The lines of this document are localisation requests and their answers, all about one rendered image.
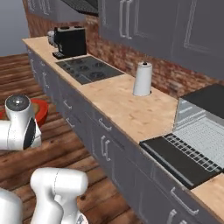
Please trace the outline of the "red bowl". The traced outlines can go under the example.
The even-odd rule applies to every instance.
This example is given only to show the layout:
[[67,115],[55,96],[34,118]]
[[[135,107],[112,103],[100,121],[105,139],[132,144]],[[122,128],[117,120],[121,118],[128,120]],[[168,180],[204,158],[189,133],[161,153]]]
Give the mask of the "red bowl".
[[[33,98],[31,99],[31,105],[33,106],[38,126],[41,127],[47,118],[48,104],[44,100]],[[8,120],[5,109],[0,111],[0,120]]]

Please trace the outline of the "black toaster oven door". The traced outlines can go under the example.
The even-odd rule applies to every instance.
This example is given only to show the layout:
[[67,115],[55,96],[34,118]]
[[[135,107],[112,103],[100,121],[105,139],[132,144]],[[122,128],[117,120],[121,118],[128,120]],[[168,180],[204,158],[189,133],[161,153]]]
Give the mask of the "black toaster oven door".
[[204,170],[163,139],[163,136],[143,140],[139,145],[188,189],[193,189],[221,174],[221,171]]

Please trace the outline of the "white paper towel roll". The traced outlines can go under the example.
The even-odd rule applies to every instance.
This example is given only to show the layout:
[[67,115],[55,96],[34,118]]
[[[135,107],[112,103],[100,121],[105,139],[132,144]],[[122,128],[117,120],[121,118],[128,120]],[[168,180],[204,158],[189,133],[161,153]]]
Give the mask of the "white paper towel roll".
[[146,61],[138,63],[133,95],[147,96],[151,94],[152,64]]

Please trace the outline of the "black hob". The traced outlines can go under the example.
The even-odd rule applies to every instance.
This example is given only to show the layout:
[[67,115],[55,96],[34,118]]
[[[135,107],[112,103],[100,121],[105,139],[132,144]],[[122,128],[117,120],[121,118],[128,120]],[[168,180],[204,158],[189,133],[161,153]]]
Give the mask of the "black hob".
[[57,65],[69,73],[81,85],[123,74],[120,70],[113,68],[93,56],[62,60],[57,62]]

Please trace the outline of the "grey lower cupboard run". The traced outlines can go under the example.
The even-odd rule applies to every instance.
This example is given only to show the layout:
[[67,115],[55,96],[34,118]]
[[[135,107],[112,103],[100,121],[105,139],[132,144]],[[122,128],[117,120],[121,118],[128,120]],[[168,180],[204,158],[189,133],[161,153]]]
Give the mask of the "grey lower cupboard run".
[[[191,197],[178,183],[156,162],[146,156],[127,135],[122,133],[108,118],[66,80],[46,64],[33,50],[28,51],[31,69],[42,88],[56,103],[57,109],[65,118],[69,117],[74,124],[73,130],[84,143],[88,151],[99,162],[102,169],[113,181],[119,192],[144,224],[166,224],[172,209],[177,211],[172,224],[185,220],[187,224],[224,224],[211,215],[196,199]],[[42,73],[46,73],[49,88],[46,88]],[[66,100],[70,110],[63,103]],[[98,122],[112,127],[106,131]],[[102,156],[101,136],[109,140],[108,156]],[[170,194],[175,193],[192,209],[199,213],[190,215]]]

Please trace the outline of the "grey cupboard run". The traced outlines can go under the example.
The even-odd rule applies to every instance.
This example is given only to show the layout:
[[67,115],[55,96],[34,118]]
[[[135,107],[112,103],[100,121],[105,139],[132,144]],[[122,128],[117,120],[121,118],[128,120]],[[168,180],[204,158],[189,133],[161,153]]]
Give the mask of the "grey cupboard run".
[[[113,181],[119,192],[144,224],[166,224],[172,209],[177,211],[172,224],[185,220],[187,224],[224,224],[211,215],[196,199],[191,197],[178,183],[156,162],[146,156],[127,135],[122,133],[108,118],[66,80],[46,64],[33,50],[28,51],[31,69],[42,88],[56,103],[57,109],[65,118],[69,117],[74,124],[73,130],[84,143],[88,151],[99,162],[102,169]],[[49,88],[46,88],[42,73],[46,73]],[[63,103],[66,100],[70,110]],[[112,127],[106,131],[98,122]],[[109,140],[108,156],[102,156],[101,136]],[[199,213],[190,215],[170,194],[175,193],[192,209]]]
[[28,10],[32,14],[36,14],[42,18],[57,23],[68,21],[66,14],[66,4],[61,0],[26,0]]

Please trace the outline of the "black coffee machine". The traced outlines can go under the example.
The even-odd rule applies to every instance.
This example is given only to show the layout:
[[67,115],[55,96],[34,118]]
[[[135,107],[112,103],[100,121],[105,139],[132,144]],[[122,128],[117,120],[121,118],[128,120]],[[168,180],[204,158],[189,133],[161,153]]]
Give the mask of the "black coffee machine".
[[58,60],[87,54],[86,30],[82,26],[55,27],[54,43],[58,51],[52,55]]

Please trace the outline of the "grey upper cupboard door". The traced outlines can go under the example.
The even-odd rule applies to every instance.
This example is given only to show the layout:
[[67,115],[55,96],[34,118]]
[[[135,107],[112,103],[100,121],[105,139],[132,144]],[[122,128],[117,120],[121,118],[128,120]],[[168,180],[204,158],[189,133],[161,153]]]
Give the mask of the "grey upper cupboard door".
[[179,0],[136,0],[133,39],[141,53],[168,59]]
[[224,81],[224,0],[180,0],[172,59]]
[[99,34],[102,38],[131,46],[134,39],[136,0],[98,0]]

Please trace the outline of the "silver kettle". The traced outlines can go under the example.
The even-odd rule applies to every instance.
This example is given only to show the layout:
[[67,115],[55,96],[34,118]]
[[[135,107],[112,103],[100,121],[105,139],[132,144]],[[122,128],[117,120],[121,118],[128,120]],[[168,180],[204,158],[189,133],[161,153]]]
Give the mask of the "silver kettle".
[[48,39],[48,43],[51,46],[56,47],[56,43],[54,41],[54,31],[53,30],[50,30],[50,31],[47,32],[47,39]]

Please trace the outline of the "dark range hood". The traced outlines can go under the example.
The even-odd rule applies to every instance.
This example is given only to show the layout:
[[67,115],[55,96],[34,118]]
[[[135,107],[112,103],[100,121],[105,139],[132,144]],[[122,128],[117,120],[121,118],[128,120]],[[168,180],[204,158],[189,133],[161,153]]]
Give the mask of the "dark range hood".
[[98,16],[98,0],[61,0],[81,14]]

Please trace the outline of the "grey upper cupboard run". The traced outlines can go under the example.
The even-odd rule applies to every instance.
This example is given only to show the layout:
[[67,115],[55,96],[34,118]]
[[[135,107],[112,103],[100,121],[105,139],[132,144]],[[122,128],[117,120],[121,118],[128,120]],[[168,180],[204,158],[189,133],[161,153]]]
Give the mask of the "grey upper cupboard run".
[[68,21],[66,14],[66,4],[61,0],[26,0],[28,10],[32,14],[36,14],[42,18],[57,23]]

